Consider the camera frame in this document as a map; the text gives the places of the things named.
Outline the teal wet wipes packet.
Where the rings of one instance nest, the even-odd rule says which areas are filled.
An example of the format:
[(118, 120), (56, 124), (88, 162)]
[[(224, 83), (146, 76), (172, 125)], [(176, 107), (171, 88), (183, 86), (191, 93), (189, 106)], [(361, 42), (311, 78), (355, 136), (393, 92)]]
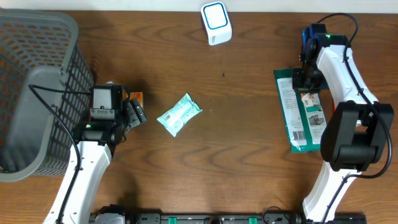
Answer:
[(202, 109), (186, 93), (171, 109), (157, 118), (157, 121), (175, 137), (186, 123), (201, 113)]

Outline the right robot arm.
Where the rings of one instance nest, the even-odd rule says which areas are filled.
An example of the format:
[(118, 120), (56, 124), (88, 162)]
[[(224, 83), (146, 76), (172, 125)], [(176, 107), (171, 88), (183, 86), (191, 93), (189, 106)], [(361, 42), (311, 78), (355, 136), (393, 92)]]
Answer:
[(303, 218), (328, 223), (334, 220), (336, 207), (354, 179), (375, 179), (386, 172), (388, 166), (376, 174), (364, 174), (385, 148), (392, 149), (389, 130), (394, 110), (367, 88), (345, 35), (305, 31), (302, 41), (302, 68), (293, 73), (293, 89), (316, 93), (326, 84), (335, 106), (321, 136), (323, 165), (303, 200)]

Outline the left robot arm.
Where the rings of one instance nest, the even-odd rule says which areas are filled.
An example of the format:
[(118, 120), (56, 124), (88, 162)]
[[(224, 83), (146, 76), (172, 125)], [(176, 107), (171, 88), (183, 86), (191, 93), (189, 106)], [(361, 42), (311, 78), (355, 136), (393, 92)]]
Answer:
[(143, 98), (131, 98), (123, 109), (90, 110), (91, 121), (78, 123), (73, 132), (76, 142), (57, 197), (45, 223), (88, 223), (96, 193), (106, 168), (111, 148), (122, 142), (131, 129), (146, 121)]

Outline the green white 3M package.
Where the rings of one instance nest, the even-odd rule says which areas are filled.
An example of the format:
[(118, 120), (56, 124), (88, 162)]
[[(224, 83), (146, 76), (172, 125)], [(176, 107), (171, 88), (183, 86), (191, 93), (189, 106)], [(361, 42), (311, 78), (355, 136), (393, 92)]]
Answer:
[(304, 107), (301, 93), (292, 88), (293, 68), (274, 70), (274, 78), (284, 116), (285, 129), (292, 152), (320, 150), (320, 140), (326, 128), (326, 118), (319, 105)]

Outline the orange Kleenex tissue pack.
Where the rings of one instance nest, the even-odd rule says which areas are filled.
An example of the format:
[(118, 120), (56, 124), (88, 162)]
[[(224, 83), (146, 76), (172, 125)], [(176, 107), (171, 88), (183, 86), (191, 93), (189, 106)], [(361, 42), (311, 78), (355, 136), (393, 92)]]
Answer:
[(144, 94), (143, 92), (130, 92), (130, 102), (133, 102), (136, 100), (140, 106), (143, 108), (144, 107)]

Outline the small orange snack box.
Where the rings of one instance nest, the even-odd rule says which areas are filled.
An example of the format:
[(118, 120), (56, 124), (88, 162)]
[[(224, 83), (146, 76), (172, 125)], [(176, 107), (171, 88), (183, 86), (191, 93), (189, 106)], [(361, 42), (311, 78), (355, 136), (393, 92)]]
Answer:
[(306, 108), (320, 104), (317, 93), (302, 93), (301, 100)]

